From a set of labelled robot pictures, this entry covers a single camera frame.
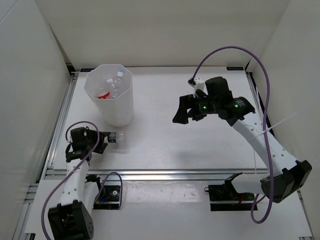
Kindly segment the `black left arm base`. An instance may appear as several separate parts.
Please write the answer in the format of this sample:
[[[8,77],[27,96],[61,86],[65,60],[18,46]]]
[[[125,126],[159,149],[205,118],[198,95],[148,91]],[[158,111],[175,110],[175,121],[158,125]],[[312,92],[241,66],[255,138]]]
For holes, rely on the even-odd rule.
[[[123,184],[104,185],[97,200],[93,204],[94,210],[120,210],[122,206]]]

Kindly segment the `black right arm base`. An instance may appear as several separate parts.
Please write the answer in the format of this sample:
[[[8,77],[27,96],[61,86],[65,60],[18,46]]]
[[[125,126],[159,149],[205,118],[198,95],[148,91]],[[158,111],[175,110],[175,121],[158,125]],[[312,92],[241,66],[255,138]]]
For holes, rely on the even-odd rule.
[[[209,194],[211,212],[250,212],[255,198],[253,193],[233,194],[225,184],[208,185],[203,190]]]

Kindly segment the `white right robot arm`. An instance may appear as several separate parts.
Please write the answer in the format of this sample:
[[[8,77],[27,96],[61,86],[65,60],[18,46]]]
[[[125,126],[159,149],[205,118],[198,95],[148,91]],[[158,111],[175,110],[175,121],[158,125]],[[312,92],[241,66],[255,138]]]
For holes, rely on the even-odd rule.
[[[189,119],[200,121],[207,115],[217,115],[245,138],[269,171],[265,177],[233,174],[218,188],[219,200],[262,194],[280,203],[305,184],[311,164],[307,160],[297,160],[286,151],[266,130],[255,107],[243,96],[233,97],[225,78],[218,76],[203,81],[192,77],[188,84],[194,92],[180,96],[173,123],[186,125]]]

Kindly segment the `blue label clear bottle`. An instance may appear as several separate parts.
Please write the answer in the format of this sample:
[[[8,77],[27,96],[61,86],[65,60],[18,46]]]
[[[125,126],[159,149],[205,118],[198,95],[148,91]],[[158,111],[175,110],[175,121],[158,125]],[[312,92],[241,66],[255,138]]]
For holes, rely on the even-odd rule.
[[[114,81],[112,78],[106,81],[109,88],[110,98],[116,99],[119,96],[119,84]]]

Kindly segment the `red label red cap bottle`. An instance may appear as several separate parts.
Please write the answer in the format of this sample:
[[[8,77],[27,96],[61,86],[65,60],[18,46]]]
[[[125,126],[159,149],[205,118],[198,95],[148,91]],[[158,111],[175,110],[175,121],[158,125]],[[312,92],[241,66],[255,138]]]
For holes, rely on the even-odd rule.
[[[108,86],[103,86],[97,91],[98,99],[108,99],[110,96],[110,89]]]

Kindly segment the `black label black cap bottle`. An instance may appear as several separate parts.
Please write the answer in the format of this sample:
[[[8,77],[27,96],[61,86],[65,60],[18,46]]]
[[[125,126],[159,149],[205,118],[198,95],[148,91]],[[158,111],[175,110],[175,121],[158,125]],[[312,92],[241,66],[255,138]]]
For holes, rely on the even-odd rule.
[[[126,135],[121,131],[111,131],[108,132],[104,142],[108,144],[119,144],[124,142],[126,139]]]

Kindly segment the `clear bottle white cap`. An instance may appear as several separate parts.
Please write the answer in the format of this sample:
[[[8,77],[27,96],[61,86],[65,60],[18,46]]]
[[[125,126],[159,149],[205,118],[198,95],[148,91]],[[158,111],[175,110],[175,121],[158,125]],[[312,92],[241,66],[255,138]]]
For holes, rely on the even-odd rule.
[[[112,82],[112,98],[116,99],[121,94],[121,82],[123,80],[124,73],[122,71],[118,71],[116,77]]]

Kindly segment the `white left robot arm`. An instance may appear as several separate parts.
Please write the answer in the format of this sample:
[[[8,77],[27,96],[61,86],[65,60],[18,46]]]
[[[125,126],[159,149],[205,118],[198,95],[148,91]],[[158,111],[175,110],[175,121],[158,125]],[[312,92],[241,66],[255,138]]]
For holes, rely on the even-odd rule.
[[[98,175],[88,174],[90,161],[93,153],[101,155],[109,143],[116,142],[116,133],[77,127],[69,128],[66,136],[66,177],[58,184],[63,190],[47,218],[55,240],[91,240],[91,212],[95,200],[103,198],[105,188]]]

